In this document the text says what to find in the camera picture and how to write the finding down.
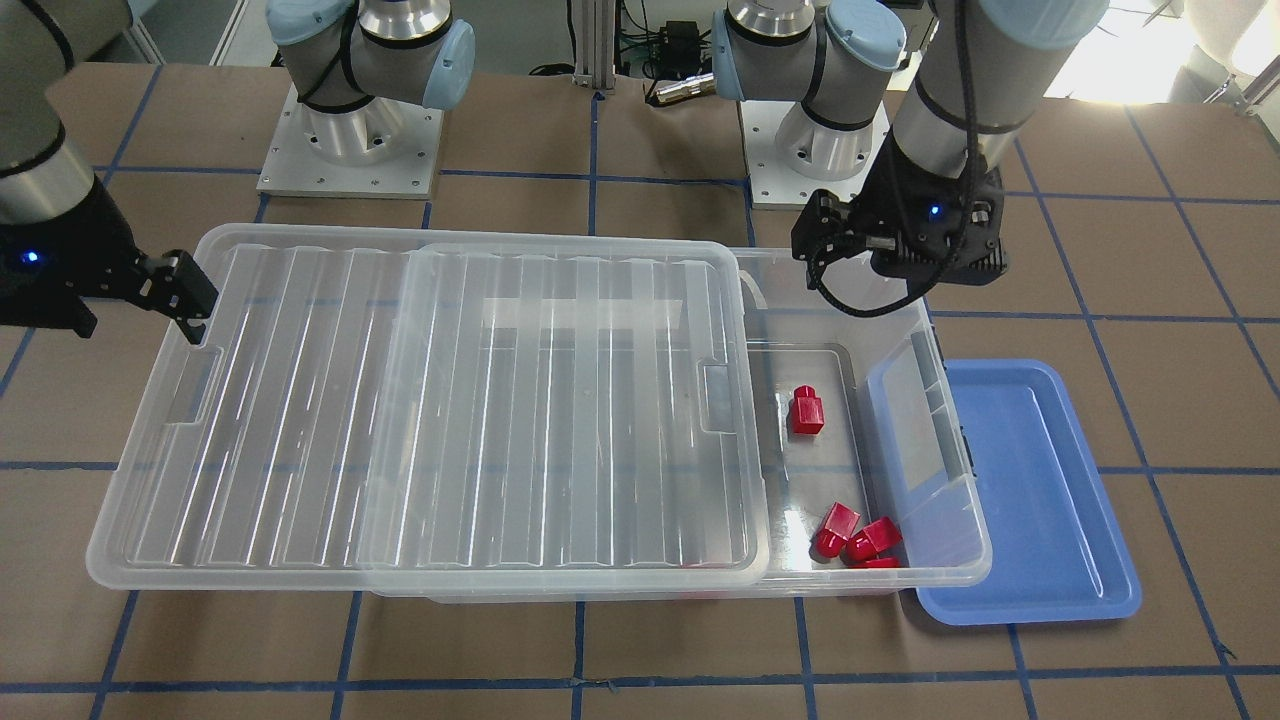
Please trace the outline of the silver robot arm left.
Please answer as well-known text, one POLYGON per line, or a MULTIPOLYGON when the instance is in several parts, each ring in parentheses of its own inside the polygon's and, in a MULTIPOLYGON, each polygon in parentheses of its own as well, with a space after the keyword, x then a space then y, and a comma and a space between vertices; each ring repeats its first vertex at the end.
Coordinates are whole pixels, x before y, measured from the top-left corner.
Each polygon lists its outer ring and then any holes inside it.
POLYGON ((937 29, 883 143, 873 122, 908 47, 878 1, 730 1, 714 17, 718 95, 787 102, 774 146, 820 181, 791 232, 817 287, 868 254, 910 290, 983 286, 1009 268, 998 164, 1105 1, 933 1, 937 29))

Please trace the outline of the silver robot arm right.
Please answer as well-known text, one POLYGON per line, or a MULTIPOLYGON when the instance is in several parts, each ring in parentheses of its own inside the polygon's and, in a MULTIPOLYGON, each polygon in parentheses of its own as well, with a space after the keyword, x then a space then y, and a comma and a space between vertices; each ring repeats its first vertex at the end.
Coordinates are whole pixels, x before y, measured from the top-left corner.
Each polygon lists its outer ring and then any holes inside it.
POLYGON ((49 90, 79 64, 228 63, 288 69, 306 137, 333 164, 372 163, 392 108, 449 110, 475 67, 474 27, 448 1, 5 1, 3 324, 88 338, 90 299, 174 320, 193 345, 218 288, 184 250, 151 256, 77 150, 49 90))

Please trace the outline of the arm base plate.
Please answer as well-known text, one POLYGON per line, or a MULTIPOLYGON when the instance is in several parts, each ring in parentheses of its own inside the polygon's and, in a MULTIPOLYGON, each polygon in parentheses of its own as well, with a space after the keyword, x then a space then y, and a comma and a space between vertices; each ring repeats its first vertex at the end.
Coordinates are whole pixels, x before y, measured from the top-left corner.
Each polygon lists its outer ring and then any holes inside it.
POLYGON ((739 110, 751 204, 765 210, 800 210, 817 190, 859 195, 890 129, 884 104, 855 131, 820 126, 797 102, 745 101, 739 110))
POLYGON ((378 97, 320 113, 291 87, 256 188, 273 197, 398 199, 433 195, 445 114, 378 97))

